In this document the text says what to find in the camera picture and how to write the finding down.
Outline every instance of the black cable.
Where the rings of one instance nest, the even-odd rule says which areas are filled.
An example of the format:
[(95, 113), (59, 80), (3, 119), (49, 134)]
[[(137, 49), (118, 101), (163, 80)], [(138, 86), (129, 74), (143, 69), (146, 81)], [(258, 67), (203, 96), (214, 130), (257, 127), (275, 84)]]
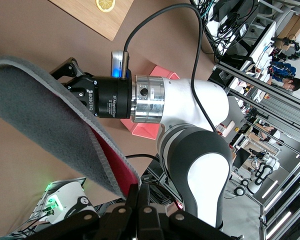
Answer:
[(191, 3), (193, 6), (199, 6), (199, 2), (198, 2), (198, 5), (196, 5), (196, 3), (195, 3), (194, 0), (190, 0), (190, 3)]
[(233, 12), (232, 15), (219, 26), (218, 34), (226, 34), (229, 31), (231, 31), (231, 29), (236, 27), (238, 19), (239, 19), (239, 14)]
[(34, 231), (34, 229), (36, 228), (36, 226), (34, 226), (33, 228), (29, 228), (29, 229), (28, 228), (29, 227), (26, 227), (25, 229), (18, 231), (18, 233), (11, 233), (9, 236), (12, 236), (12, 237), (15, 237), (15, 238), (21, 237), (21, 236), (28, 237), (27, 234), (29, 234), (30, 232), (33, 232), (35, 234), (37, 233), (36, 231)]
[(257, 168), (252, 165), (252, 162), (250, 163), (250, 165), (251, 165), (251, 167), (254, 168), (254, 170), (257, 170)]
[(12, 231), (12, 233), (14, 232), (18, 232), (18, 229), (20, 229), (22, 226), (24, 226), (25, 224), (27, 224), (30, 221), (33, 221), (33, 218), (36, 218), (38, 215), (40, 215), (41, 212), (36, 213), (34, 216), (32, 216), (31, 219), (28, 219), (27, 221), (25, 221), (24, 223), (22, 223), (20, 226), (18, 226), (15, 230)]
[(231, 194), (235, 195), (232, 191), (229, 191), (229, 190), (225, 190), (225, 191), (228, 192), (228, 193), (231, 193)]
[(153, 160), (156, 160), (158, 163), (160, 163), (160, 159), (157, 158), (156, 156), (152, 156), (150, 154), (133, 154), (133, 155), (128, 155), (125, 156), (127, 159), (133, 159), (133, 158), (150, 158)]
[(243, 17), (243, 18), (245, 18), (245, 17), (247, 17), (247, 18), (246, 18), (240, 25), (234, 26), (233, 29), (230, 29), (230, 32), (232, 32), (232, 34), (229, 35), (229, 36), (228, 36), (228, 34), (229, 34), (230, 32), (225, 33), (225, 34), (223, 35), (223, 37), (221, 37), (221, 36), (219, 36), (219, 35), (218, 35), (218, 36), (212, 36), (212, 35), (207, 31), (206, 27), (204, 28), (204, 33), (205, 33), (207, 39), (209, 40), (212, 49), (214, 49), (214, 50), (213, 50), (213, 54), (214, 54), (215, 58), (217, 58), (217, 59), (220, 61), (220, 60), (222, 59), (223, 53), (225, 52), (226, 49), (233, 47), (235, 44), (237, 44), (238, 42), (240, 42), (240, 41), (243, 39), (244, 35), (247, 33), (248, 30), (247, 30), (247, 31), (245, 32), (245, 34), (241, 37), (240, 40), (237, 40), (237, 42), (236, 42), (235, 44), (231, 44), (231, 43), (230, 43), (229, 47), (226, 47), (226, 46), (229, 44), (229, 41), (231, 40), (231, 38), (232, 38), (239, 30), (241, 30), (241, 28), (243, 27), (243, 25), (246, 24), (246, 20), (247, 20), (247, 19), (248, 19), (248, 18), (249, 18), (256, 10), (257, 10), (257, 9), (258, 9), (257, 7), (252, 7), (252, 9), (251, 9), (250, 12), (248, 13), (248, 15), (246, 15), (246, 16)]
[(206, 120), (208, 121), (208, 123), (210, 124), (212, 130), (217, 133), (217, 130), (214, 126), (214, 124), (212, 123), (211, 119), (209, 118), (206, 110), (204, 109), (204, 107), (202, 106), (198, 96), (197, 96), (197, 93), (196, 93), (196, 90), (195, 90), (195, 76), (196, 76), (196, 70), (197, 70), (197, 66), (198, 66), (198, 61), (199, 61), (199, 56), (200, 56), (200, 49), (201, 49), (201, 42), (202, 42), (202, 36), (203, 36), (203, 23), (202, 23), (202, 19), (201, 19), (201, 15), (200, 15), (200, 12), (198, 11), (198, 9), (191, 5), (191, 4), (188, 4), (188, 3), (180, 3), (180, 4), (174, 4), (174, 5), (171, 5), (171, 6), (167, 6), (157, 12), (155, 12), (154, 14), (152, 14), (151, 16), (147, 17), (145, 20), (143, 20), (138, 26), (135, 27), (135, 29), (130, 33), (129, 37), (127, 38), (127, 40), (125, 41), (125, 44), (124, 44), (124, 48), (123, 48), (123, 51), (124, 52), (127, 52), (128, 51), (128, 46), (129, 46), (129, 43), (131, 41), (131, 39), (133, 38), (133, 36), (145, 25), (147, 24), (149, 21), (153, 20), (154, 18), (156, 18), (157, 16), (167, 12), (167, 11), (170, 11), (170, 10), (173, 10), (173, 9), (177, 9), (177, 8), (190, 8), (192, 9), (197, 18), (198, 18), (198, 23), (199, 23), (199, 37), (198, 37), (198, 45), (197, 45), (197, 50), (196, 50), (196, 55), (195, 55), (195, 61), (194, 61), (194, 65), (193, 65), (193, 70), (192, 70), (192, 75), (191, 75), (191, 92), (192, 92), (192, 95), (196, 101), (196, 103), (198, 104), (199, 108), (201, 109), (203, 115), (205, 116)]
[(29, 229), (29, 228), (31, 228), (34, 224), (36, 224), (38, 221), (40, 221), (41, 219), (43, 219), (43, 218), (45, 218), (45, 217), (47, 217), (47, 216), (50, 216), (51, 215), (51, 213), (50, 212), (48, 212), (46, 215), (43, 215), (42, 217), (39, 217), (37, 220), (35, 220), (33, 223), (31, 223), (27, 228), (25, 228), (25, 229)]
[(235, 199), (238, 196), (234, 196), (234, 197), (223, 197), (224, 199)]
[(237, 184), (241, 185), (240, 182), (238, 182), (238, 181), (236, 181), (236, 180), (234, 180), (234, 179), (230, 179), (230, 181), (236, 182)]
[(180, 206), (177, 203), (176, 198), (171, 194), (171, 192), (169, 192), (167, 189), (165, 189), (163, 186), (157, 184), (157, 183), (148, 183), (149, 185), (153, 185), (158, 187), (159, 189), (161, 189), (165, 194), (169, 195), (169, 197), (172, 199), (172, 201), (174, 202), (175, 206), (178, 208), (178, 210), (182, 210), (182, 208), (180, 208)]
[(256, 0), (252, 0), (252, 6), (251, 6), (251, 9), (250, 9), (250, 12), (248, 12), (245, 16), (240, 17), (239, 20), (244, 19), (245, 17), (248, 17), (248, 18), (250, 17), (249, 15), (250, 15), (252, 9), (254, 9), (255, 3), (256, 3)]

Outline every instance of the robotic arm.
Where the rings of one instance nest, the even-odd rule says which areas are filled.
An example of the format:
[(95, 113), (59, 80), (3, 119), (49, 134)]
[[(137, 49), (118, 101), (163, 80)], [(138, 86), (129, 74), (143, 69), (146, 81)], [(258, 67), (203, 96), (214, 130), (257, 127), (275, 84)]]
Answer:
[[(191, 92), (190, 79), (156, 76), (126, 78), (84, 73), (69, 58), (50, 73), (55, 79), (73, 77), (64, 86), (95, 116), (160, 123), (157, 151), (160, 164), (182, 196), (185, 211), (221, 228), (222, 199), (232, 156), (228, 144), (213, 132)], [(208, 81), (195, 81), (198, 98), (216, 126), (228, 116), (224, 90)]]
[(294, 45), (294, 54), (287, 56), (287, 55), (283, 54), (282, 52), (280, 52), (280, 53), (276, 53), (274, 55), (275, 58), (279, 58), (283, 61), (286, 61), (287, 59), (289, 59), (289, 60), (299, 60), (300, 59), (300, 46), (299, 46), (299, 43), (296, 42), (295, 40), (290, 40), (287, 37), (284, 37), (284, 38), (272, 37), (271, 40), (272, 41), (282, 41), (284, 46), (289, 46), (289, 44)]
[(250, 181), (244, 179), (241, 181), (241, 185), (234, 190), (234, 194), (237, 196), (242, 196), (247, 193), (250, 196), (253, 196), (262, 186), (266, 178), (271, 175), (274, 171), (278, 170), (280, 163), (278, 159), (274, 156), (271, 156), (267, 152), (261, 159), (262, 163), (260, 164), (257, 172), (250, 177)]

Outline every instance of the white electronic device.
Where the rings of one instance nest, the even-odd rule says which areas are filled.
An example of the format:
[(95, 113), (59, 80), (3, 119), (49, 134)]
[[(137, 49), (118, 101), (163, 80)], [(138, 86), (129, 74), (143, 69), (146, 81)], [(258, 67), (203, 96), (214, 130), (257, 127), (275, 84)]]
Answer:
[(96, 212), (77, 181), (70, 182), (51, 194), (46, 200), (45, 207), (53, 211), (53, 214), (46, 217), (51, 224), (56, 224), (84, 210)]

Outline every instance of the cable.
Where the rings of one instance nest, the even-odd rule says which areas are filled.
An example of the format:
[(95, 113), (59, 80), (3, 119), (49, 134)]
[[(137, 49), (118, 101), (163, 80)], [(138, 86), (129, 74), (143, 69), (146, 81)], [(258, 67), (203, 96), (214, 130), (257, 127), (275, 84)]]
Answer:
[(158, 163), (160, 163), (160, 159), (157, 158), (156, 156), (152, 156), (150, 154), (133, 154), (133, 155), (128, 155), (125, 156), (127, 159), (133, 159), (133, 158), (150, 158), (153, 160), (156, 160)]
[(211, 1), (208, 5), (208, 8), (203, 12), (203, 14), (201, 14), (201, 18), (203, 18), (211, 9), (212, 4), (214, 3), (214, 1)]
[(212, 35), (207, 31), (206, 27), (204, 28), (204, 33), (205, 33), (207, 39), (208, 39), (209, 42), (210, 42), (210, 45), (211, 45), (212, 50), (213, 50), (213, 54), (214, 54), (215, 58), (217, 58), (219, 61), (222, 59), (225, 50), (227, 50), (228, 48), (233, 47), (235, 44), (237, 44), (238, 42), (240, 42), (240, 41), (243, 39), (244, 35), (248, 32), (248, 30), (247, 30), (247, 31), (245, 32), (245, 34), (241, 37), (241, 39), (240, 39), (240, 40), (237, 40), (237, 42), (236, 42), (235, 44), (230, 43), (231, 38), (232, 38), (234, 35), (236, 35), (236, 33), (237, 33), (239, 30), (241, 30), (241, 28), (243, 27), (243, 25), (246, 24), (246, 20), (247, 20), (247, 19), (248, 19), (248, 18), (249, 18), (249, 17), (250, 17), (257, 9), (258, 9), (257, 7), (254, 8), (254, 5), (255, 5), (255, 1), (253, 1), (253, 7), (250, 9), (250, 12), (249, 12), (246, 16), (242, 17), (242, 18), (245, 18), (245, 17), (246, 17), (246, 19), (245, 19), (240, 25), (233, 26), (232, 29), (229, 28), (230, 31), (227, 32), (227, 33), (225, 33), (224, 36), (219, 36), (219, 35), (218, 35), (218, 36), (212, 36)]
[(266, 47), (267, 49), (265, 51), (262, 51), (262, 54), (260, 54), (260, 56), (258, 57), (258, 60), (255, 63), (255, 66), (257, 66), (259, 64), (259, 62), (261, 61), (261, 59), (263, 58), (263, 56), (265, 55), (266, 51), (268, 50), (268, 48), (271, 46), (272, 43), (269, 43)]
[(257, 170), (257, 168), (255, 166), (252, 165), (253, 162), (250, 163), (251, 167), (254, 168), (254, 170)]
[(231, 31), (237, 25), (238, 19), (239, 19), (239, 14), (233, 12), (232, 15), (219, 26), (218, 34), (226, 34), (229, 31)]
[(228, 193), (231, 193), (232, 195), (235, 195), (232, 191), (229, 191), (229, 190), (225, 190), (225, 191)]
[(52, 214), (53, 210), (48, 212), (46, 215), (43, 215), (42, 217), (39, 217), (37, 220), (35, 220), (33, 223), (31, 223), (27, 228), (25, 229), (29, 229), (31, 228), (34, 224), (36, 224), (38, 221), (40, 221), (41, 219), (47, 217), (47, 216), (50, 216)]
[(163, 192), (165, 192), (165, 194), (169, 195), (169, 197), (172, 199), (172, 201), (174, 202), (175, 206), (178, 208), (178, 210), (182, 210), (182, 208), (180, 208), (180, 206), (177, 203), (176, 198), (171, 194), (171, 192), (169, 192), (167, 189), (165, 189), (163, 186), (157, 184), (157, 183), (148, 183), (149, 185), (153, 185), (158, 187), (159, 189), (163, 190)]
[(241, 185), (241, 183), (240, 183), (240, 182), (238, 182), (238, 181), (236, 181), (236, 180), (234, 180), (234, 179), (230, 179), (230, 181), (232, 181), (232, 182), (236, 182), (237, 184)]
[(34, 231), (35, 228), (36, 228), (36, 226), (34, 226), (34, 227), (31, 228), (31, 229), (28, 229), (27, 232), (25, 232), (25, 230), (27, 230), (27, 228), (25, 228), (24, 230), (18, 231), (18, 233), (11, 233), (9, 236), (12, 236), (12, 237), (15, 237), (15, 238), (21, 237), (21, 236), (26, 236), (26, 237), (28, 237), (27, 234), (30, 233), (30, 232), (33, 232), (33, 233), (35, 233), (35, 234), (37, 233), (36, 231)]
[[(40, 215), (41, 212), (38, 212), (37, 214), (35, 214), (32, 219), (36, 218), (38, 215)], [(32, 221), (31, 219), (28, 219), (27, 221), (25, 221), (24, 223), (22, 223), (20, 226), (18, 226), (15, 230), (12, 231), (12, 233), (17, 232), (18, 229), (20, 229), (22, 226), (26, 225), (28, 222)]]
[(255, 3), (256, 3), (256, 0), (252, 0), (252, 6), (251, 6), (251, 9), (250, 9), (250, 12), (248, 12), (245, 16), (240, 17), (239, 20), (244, 19), (245, 17), (248, 17), (248, 16), (250, 15), (252, 9), (254, 9)]
[(128, 46), (129, 43), (131, 41), (131, 39), (133, 38), (133, 36), (145, 25), (147, 24), (149, 21), (153, 20), (154, 18), (156, 18), (157, 16), (173, 10), (173, 9), (177, 9), (177, 8), (190, 8), (192, 9), (197, 18), (198, 18), (198, 23), (199, 23), (199, 37), (198, 37), (198, 45), (197, 45), (197, 50), (196, 50), (196, 55), (195, 55), (195, 61), (194, 61), (194, 65), (193, 65), (193, 70), (192, 70), (192, 75), (191, 75), (191, 92), (192, 95), (196, 101), (196, 103), (198, 104), (200, 110), (202, 111), (203, 115), (205, 116), (206, 120), (208, 121), (208, 123), (210, 124), (213, 132), (217, 133), (216, 127), (214, 126), (214, 124), (212, 123), (211, 119), (209, 118), (206, 110), (204, 109), (204, 107), (202, 106), (196, 90), (195, 90), (195, 76), (196, 76), (196, 70), (197, 70), (197, 66), (198, 66), (198, 61), (199, 61), (199, 56), (200, 56), (200, 49), (201, 49), (201, 42), (202, 42), (202, 36), (203, 36), (203, 23), (202, 23), (202, 19), (201, 19), (201, 15), (200, 12), (198, 11), (198, 9), (188, 3), (180, 3), (180, 4), (174, 4), (168, 7), (165, 7), (157, 12), (155, 12), (154, 14), (152, 14), (151, 16), (147, 17), (145, 20), (143, 20), (138, 26), (135, 27), (135, 29), (130, 33), (130, 35), (128, 36), (127, 40), (125, 41), (124, 44), (124, 48), (123, 51), (124, 52), (128, 52)]
[(267, 65), (267, 63), (269, 62), (269, 61), (271, 61), (272, 59), (268, 59), (266, 62), (265, 62), (265, 64), (263, 65), (263, 67), (262, 67), (262, 69), (264, 69), (264, 67)]
[(223, 197), (224, 199), (235, 199), (238, 196), (234, 196), (234, 197)]

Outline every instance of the black button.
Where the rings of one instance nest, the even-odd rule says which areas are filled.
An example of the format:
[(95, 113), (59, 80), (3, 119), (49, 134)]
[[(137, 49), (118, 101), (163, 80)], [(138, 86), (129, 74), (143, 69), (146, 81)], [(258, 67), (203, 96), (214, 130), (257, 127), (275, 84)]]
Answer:
[(140, 94), (141, 94), (142, 96), (148, 95), (148, 89), (142, 88), (141, 91), (140, 91)]

